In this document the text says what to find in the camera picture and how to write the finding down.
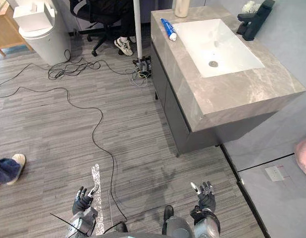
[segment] shoe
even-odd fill
[[[131,56],[133,54],[130,48],[130,41],[122,42],[121,38],[114,40],[115,46],[117,46],[126,56]]]
[[[121,222],[115,227],[117,232],[125,233],[128,232],[127,225],[124,222]]]
[[[172,216],[174,216],[174,208],[171,205],[167,205],[164,209],[164,222]]]
[[[12,180],[12,181],[10,181],[10,182],[7,182],[7,183],[6,183],[6,184],[8,184],[8,185],[12,185],[12,184],[14,184],[14,183],[18,180],[18,178],[19,178],[19,176],[20,176],[20,174],[21,174],[21,171],[22,171],[22,169],[23,169],[23,167],[24,167],[24,165],[25,165],[25,161],[26,161],[25,156],[22,155],[22,154],[15,154],[15,155],[12,157],[12,159],[20,165],[20,169],[19,169],[19,173],[18,173],[18,175],[15,177],[15,179]]]
[[[129,36],[129,39],[132,43],[136,43],[137,42],[137,38],[136,36]]]

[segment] blue toothpaste tube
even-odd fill
[[[176,31],[174,29],[174,27],[172,26],[171,23],[169,23],[168,20],[164,19],[164,18],[161,18],[161,22],[163,23],[164,27],[165,27],[165,30],[167,32],[167,35],[169,37],[169,39],[171,41],[176,41]]]

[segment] white sink basin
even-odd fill
[[[202,77],[264,67],[221,19],[173,26]]]

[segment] electrical outlet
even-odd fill
[[[273,182],[284,180],[284,177],[276,166],[265,168],[265,171]]]

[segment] marble countertop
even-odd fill
[[[306,89],[257,39],[238,38],[264,68],[203,78],[179,37],[170,41],[160,19],[170,23],[221,19],[234,33],[240,22],[220,5],[192,7],[179,18],[173,9],[152,11],[151,38],[192,131],[276,112]]]

